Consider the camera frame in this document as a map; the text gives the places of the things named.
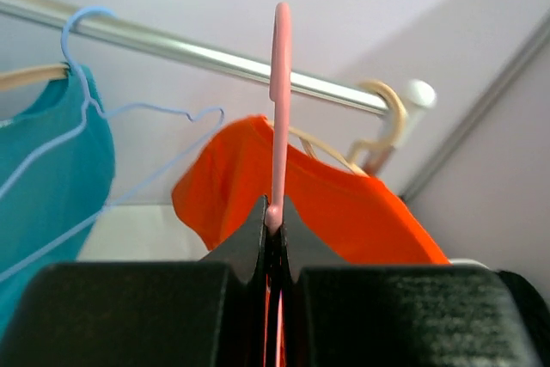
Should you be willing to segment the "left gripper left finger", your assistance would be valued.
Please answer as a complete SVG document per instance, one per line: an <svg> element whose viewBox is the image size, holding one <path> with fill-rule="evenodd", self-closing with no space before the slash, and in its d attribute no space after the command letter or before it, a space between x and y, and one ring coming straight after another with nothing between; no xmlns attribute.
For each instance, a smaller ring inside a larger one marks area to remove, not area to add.
<svg viewBox="0 0 550 367"><path fill-rule="evenodd" d="M5 331L2 365L262 365L266 206L202 260L44 268Z"/></svg>

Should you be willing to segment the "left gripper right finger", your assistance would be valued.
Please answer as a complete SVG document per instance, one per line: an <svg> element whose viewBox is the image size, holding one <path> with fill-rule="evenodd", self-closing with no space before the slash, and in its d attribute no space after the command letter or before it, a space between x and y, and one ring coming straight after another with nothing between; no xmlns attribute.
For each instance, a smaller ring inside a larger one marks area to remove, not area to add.
<svg viewBox="0 0 550 367"><path fill-rule="evenodd" d="M479 266L354 266L284 203L289 366L538 366L509 290Z"/></svg>

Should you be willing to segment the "pink wire hanger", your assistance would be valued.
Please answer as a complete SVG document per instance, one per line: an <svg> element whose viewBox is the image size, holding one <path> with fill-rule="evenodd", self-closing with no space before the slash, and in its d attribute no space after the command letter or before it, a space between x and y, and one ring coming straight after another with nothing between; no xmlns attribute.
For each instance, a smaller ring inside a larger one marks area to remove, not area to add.
<svg viewBox="0 0 550 367"><path fill-rule="evenodd" d="M265 225L268 230L268 288L265 366L282 364L283 298L281 228L284 223L284 186L290 124L290 72L292 32L290 7L279 3L275 10L269 96L274 103L272 140L272 190Z"/></svg>

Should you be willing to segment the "light blue wire hanger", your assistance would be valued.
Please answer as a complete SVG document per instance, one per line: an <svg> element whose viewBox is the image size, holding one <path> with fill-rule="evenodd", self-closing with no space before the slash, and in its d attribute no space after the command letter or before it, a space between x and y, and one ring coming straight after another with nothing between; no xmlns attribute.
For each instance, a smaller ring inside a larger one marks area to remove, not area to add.
<svg viewBox="0 0 550 367"><path fill-rule="evenodd" d="M7 193L8 190L10 190L12 186L22 177L23 173L28 168L30 168L30 166L34 162L36 162L38 159L40 159L43 155L45 155L47 152L51 150L56 149L62 144L65 144L82 135L85 128L88 126L88 111L91 107L94 109L95 113L97 113L97 115L104 120L113 119L121 115L122 113L127 113L134 109L145 109L145 110L152 110L154 112L159 112L159 113L169 113L169 114L174 114L178 116L182 115L186 117L187 120L194 123L194 122L200 121L202 118L204 118L205 115L209 113L218 112L219 118L215 127L217 129L221 127L225 117L225 113L222 107L207 107L206 109L202 110L198 114L191 115L190 113L180 109L175 109L170 107L160 107L160 106L152 105L142 101L135 101L130 104L124 105L122 107L118 107L106 113L102 109L102 106L99 104L99 102L95 98L93 98L92 95L90 94L89 83L84 74L83 68L71 56L69 47L68 47L68 38L69 38L70 31L76 28L80 20L89 18L90 16L93 16L93 15L106 15L108 17L113 17L114 13L110 9L98 7L98 6L89 6L89 7L81 8L65 22L65 24L61 29L61 37L60 37L61 52L63 53L65 60L69 64L69 68L71 72L73 72L76 75L82 91L80 123L75 128L53 138L52 140L42 144L41 146L39 146L38 148L30 152L30 154L26 156L26 158L21 162L21 164L14 170L14 172L9 176L9 178L1 186L2 195L5 195L5 193ZM185 150L180 152L178 155L176 155L175 158L173 158L171 161L169 161L168 163L166 163L165 165L157 169L152 175L150 175L145 180L143 180L142 182L134 186L128 192L119 196L114 201L106 205L103 205L97 212L83 219L80 223L76 224L71 229L68 229L62 235L56 237L55 239L48 242L41 248L38 248L37 250L29 254L24 259L12 265L11 267L3 270L1 272L1 280L5 281L9 278L14 277L16 274L20 273L23 269L33 264L36 260L48 254L54 248L57 248L59 245L68 241L71 237L81 233L83 229L93 224L96 218L98 218L101 213L111 210L114 206L117 206L121 202L131 198L138 191L142 190L143 188L151 184L154 180L156 180L158 177L160 177L162 174L164 174L170 168L172 168L175 165L175 163L178 162L183 156L187 155L192 149L194 149L194 147L198 146L200 143L205 141L214 132L215 132L214 130L208 131L203 137L199 138L195 143L193 143L192 145L187 147Z"/></svg>

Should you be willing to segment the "black t shirt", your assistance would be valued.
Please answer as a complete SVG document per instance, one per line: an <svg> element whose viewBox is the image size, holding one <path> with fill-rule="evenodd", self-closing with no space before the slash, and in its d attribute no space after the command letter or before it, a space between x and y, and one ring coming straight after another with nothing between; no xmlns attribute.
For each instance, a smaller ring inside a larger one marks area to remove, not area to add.
<svg viewBox="0 0 550 367"><path fill-rule="evenodd" d="M549 308L539 291L515 272L498 271L498 276L510 291L525 324L535 331L548 333Z"/></svg>

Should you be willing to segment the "orange t shirt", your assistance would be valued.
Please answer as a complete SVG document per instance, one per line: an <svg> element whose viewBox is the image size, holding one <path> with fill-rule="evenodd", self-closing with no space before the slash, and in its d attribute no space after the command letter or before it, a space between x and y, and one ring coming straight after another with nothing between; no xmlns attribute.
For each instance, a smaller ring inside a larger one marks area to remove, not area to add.
<svg viewBox="0 0 550 367"><path fill-rule="evenodd" d="M273 130L237 120L203 148L172 191L176 216L210 250L232 235L272 187ZM289 147L285 193L305 225L353 264L437 264L448 259L406 205L376 177L347 173Z"/></svg>

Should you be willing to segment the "beige wooden hanger right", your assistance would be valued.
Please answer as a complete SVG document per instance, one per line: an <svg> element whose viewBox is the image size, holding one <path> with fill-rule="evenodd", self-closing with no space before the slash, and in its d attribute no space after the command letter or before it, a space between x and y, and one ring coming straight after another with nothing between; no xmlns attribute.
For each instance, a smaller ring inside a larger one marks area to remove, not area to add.
<svg viewBox="0 0 550 367"><path fill-rule="evenodd" d="M401 98L386 83L368 80L359 83L358 87L364 93L374 92L388 106L389 114L384 120L380 138L377 140L357 139L344 156L329 144L307 132L291 126L289 133L300 140L303 151L315 160L318 159L315 150L319 149L353 174L377 175L406 129L407 112Z"/></svg>

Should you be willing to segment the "beige wooden hanger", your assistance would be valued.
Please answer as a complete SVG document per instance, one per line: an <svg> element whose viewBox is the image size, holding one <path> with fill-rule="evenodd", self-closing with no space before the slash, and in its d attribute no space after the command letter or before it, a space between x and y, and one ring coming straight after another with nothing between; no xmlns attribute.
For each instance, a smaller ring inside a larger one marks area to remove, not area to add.
<svg viewBox="0 0 550 367"><path fill-rule="evenodd" d="M389 114L384 120L380 138L377 140L357 139L344 156L329 144L307 132L291 126L289 133L300 140L303 151L315 160L318 159L315 150L319 149L353 174L377 175L406 129L407 112L401 98L386 83L368 80L359 83L358 87L364 93L374 92L388 106Z"/></svg>
<svg viewBox="0 0 550 367"><path fill-rule="evenodd" d="M67 64L48 64L5 71L0 76L0 91L5 92L33 83L50 82L65 79L68 75Z"/></svg>

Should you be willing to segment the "teal t shirt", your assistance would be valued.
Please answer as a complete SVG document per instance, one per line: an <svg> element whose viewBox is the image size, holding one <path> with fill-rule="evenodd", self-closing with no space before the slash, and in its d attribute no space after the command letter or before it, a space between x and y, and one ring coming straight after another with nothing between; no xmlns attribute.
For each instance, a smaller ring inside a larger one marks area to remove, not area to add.
<svg viewBox="0 0 550 367"><path fill-rule="evenodd" d="M37 100L1 124L1 180L35 148L81 122L77 76L48 83ZM96 213L115 175L108 123L89 108L86 129L48 151L1 198L1 268L6 270Z"/></svg>

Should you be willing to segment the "beige wooden hanger left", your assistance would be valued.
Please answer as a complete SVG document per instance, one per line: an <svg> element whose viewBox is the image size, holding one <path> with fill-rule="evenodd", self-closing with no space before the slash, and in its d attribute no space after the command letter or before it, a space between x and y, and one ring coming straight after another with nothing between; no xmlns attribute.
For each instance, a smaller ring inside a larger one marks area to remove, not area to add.
<svg viewBox="0 0 550 367"><path fill-rule="evenodd" d="M0 91L5 92L33 83L50 82L65 79L68 75L67 64L48 64L5 71L0 76Z"/></svg>

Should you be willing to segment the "metal clothes rack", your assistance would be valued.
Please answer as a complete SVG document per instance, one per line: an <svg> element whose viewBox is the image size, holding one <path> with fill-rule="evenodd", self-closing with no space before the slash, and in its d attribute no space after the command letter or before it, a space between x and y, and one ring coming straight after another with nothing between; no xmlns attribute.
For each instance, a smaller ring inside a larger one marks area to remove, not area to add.
<svg viewBox="0 0 550 367"><path fill-rule="evenodd" d="M3 15L49 28L61 28L75 12L75 7L57 0L1 0ZM269 82L270 65L268 63L215 49L119 18L92 18L77 25L76 33L92 40L248 81L264 84ZM292 73L290 80L292 91L299 95L377 115L388 112L386 103L372 89L362 91L300 72Z"/></svg>

